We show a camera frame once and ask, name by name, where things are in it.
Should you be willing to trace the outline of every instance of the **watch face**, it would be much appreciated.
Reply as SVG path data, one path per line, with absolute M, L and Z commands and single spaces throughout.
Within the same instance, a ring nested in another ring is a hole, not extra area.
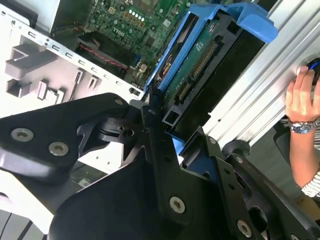
M 311 130 L 311 126 L 309 124 L 293 124 L 292 130 L 298 134 L 307 134 Z

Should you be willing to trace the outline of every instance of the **cable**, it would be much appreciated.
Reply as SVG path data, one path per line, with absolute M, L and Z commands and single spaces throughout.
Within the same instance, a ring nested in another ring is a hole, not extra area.
M 84 50 L 86 50 L 86 51 L 88 51 L 88 52 L 90 52 L 90 53 L 93 53 L 95 56 L 99 57 L 100 59 L 106 61 L 107 63 L 109 63 L 109 64 L 111 64 L 111 65 L 115 65 L 115 66 L 120 67 L 120 68 L 125 69 L 125 70 L 128 69 L 127 67 L 124 67 L 124 66 L 122 66 L 121 64 L 119 64 L 119 63 L 117 63 L 117 62 L 115 62 L 115 61 L 111 61 L 111 60 L 105 58 L 104 56 L 100 56 L 99 53 L 93 51 L 93 50 L 90 49 L 90 48 L 85 47 L 85 46 L 82 45 L 81 43 L 79 44 L 79 47 L 82 48 L 82 49 L 84 49 Z
M 7 226 L 8 222 L 9 222 L 11 216 L 12 216 L 12 213 L 9 214 L 9 216 L 8 216 L 8 218 L 7 218 L 4 226 L 3 226 L 3 228 L 2 228 L 2 231 L 1 231 L 1 234 L 0 234 L 0 240 L 2 239 L 2 236 L 3 236 L 4 232 L 5 232 L 6 226 Z

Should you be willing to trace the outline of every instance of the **blue drive bracket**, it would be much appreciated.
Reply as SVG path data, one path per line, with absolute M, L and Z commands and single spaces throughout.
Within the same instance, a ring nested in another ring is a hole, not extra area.
M 180 65 L 183 63 L 186 56 L 188 55 L 189 50 L 195 44 L 199 34 L 201 34 L 201 31 L 205 26 L 206 22 L 208 20 L 212 20 L 219 10 L 231 15 L 239 27 L 248 31 L 249 33 L 251 33 L 252 35 L 254 35 L 255 37 L 267 44 L 271 43 L 278 35 L 278 30 L 274 26 L 274 22 L 268 19 L 268 12 L 256 3 L 240 2 L 226 6 L 220 4 L 192 5 L 189 8 L 188 13 L 182 20 L 172 40 L 168 44 L 168 47 L 165 50 L 157 67 L 154 69 L 146 85 L 144 86 L 144 92 L 147 92 L 150 84 L 153 82 L 153 79 L 155 78 L 155 75 L 163 66 L 166 56 L 173 47 L 176 39 L 179 37 L 179 33 L 181 32 L 184 24 L 186 23 L 189 15 L 196 15 L 198 17 L 197 22 L 194 25 L 187 40 L 185 41 L 183 47 L 181 48 L 179 54 L 175 58 L 171 68 L 168 70 L 164 79 L 161 81 L 161 84 L 158 86 L 158 89 L 160 89 L 162 92 L 164 92 L 167 89 L 174 75 L 178 71 Z

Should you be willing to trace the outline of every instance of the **screw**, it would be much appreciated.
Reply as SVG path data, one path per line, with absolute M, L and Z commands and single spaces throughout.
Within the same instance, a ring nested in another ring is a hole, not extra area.
M 170 207 L 172 208 L 173 211 L 175 211 L 177 214 L 183 214 L 186 210 L 186 206 L 184 201 L 182 201 L 179 197 L 177 196 L 172 196 L 170 198 Z
M 242 160 L 242 158 L 239 157 L 239 156 L 237 156 L 237 157 L 235 158 L 235 160 L 236 160 L 238 163 L 240 163 L 240 164 L 243 164 L 243 163 L 244 163 L 244 161 Z
M 153 111 L 152 109 L 149 109 L 149 113 L 153 114 L 153 115 L 156 115 L 156 112 Z
M 299 238 L 297 238 L 297 236 L 296 236 L 296 235 L 291 234 L 291 240 L 299 240 Z
M 29 142 L 34 136 L 34 133 L 27 128 L 16 128 L 11 132 L 11 137 L 18 142 Z
M 209 141 L 210 141 L 210 143 L 212 143 L 212 144 L 217 144 L 217 141 L 214 140 L 212 137 L 209 137 Z
M 246 224 L 244 221 L 239 220 L 236 225 L 238 226 L 238 229 L 240 230 L 240 232 L 245 235 L 248 239 L 251 238 L 252 233 L 251 233 L 251 229 L 248 226 L 248 224 Z
M 116 104 L 119 104 L 119 105 L 123 105 L 124 104 L 124 102 L 119 100 L 119 99 L 116 99 L 114 101 L 115 101 Z
M 69 152 L 69 147 L 63 142 L 53 142 L 49 145 L 49 152 L 57 157 L 63 157 Z

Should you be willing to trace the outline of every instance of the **finger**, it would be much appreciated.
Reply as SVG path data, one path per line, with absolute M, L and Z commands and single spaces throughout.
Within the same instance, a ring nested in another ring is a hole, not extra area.
M 295 81 L 290 82 L 288 88 L 286 89 L 286 95 L 285 95 L 285 105 L 286 106 L 291 106 L 292 100 L 294 98 L 294 86 L 295 86 Z
M 320 78 L 318 79 L 314 90 L 313 107 L 320 113 Z
M 293 99 L 292 99 L 293 105 L 300 104 L 300 88 L 307 72 L 308 72 L 308 67 L 302 66 L 299 74 L 296 76 L 296 80 L 293 86 Z
M 308 109 L 312 106 L 311 102 L 311 91 L 312 91 L 312 82 L 314 80 L 315 71 L 309 70 L 307 74 L 304 76 L 301 88 L 300 88 L 300 105 Z

